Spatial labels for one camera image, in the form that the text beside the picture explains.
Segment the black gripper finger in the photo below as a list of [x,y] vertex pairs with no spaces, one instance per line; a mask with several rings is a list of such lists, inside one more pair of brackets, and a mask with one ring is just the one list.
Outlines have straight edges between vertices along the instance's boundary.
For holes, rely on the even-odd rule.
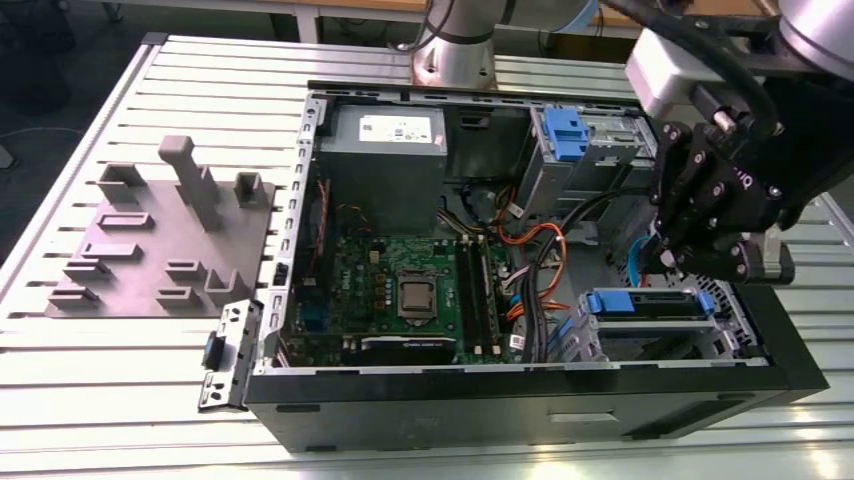
[[658,208],[670,208],[685,200],[704,163],[694,160],[697,154],[704,155],[702,127],[672,121],[664,124],[660,133],[650,194]]
[[724,226],[724,214],[697,204],[657,213],[657,270],[678,270],[730,283],[761,280],[759,246]]

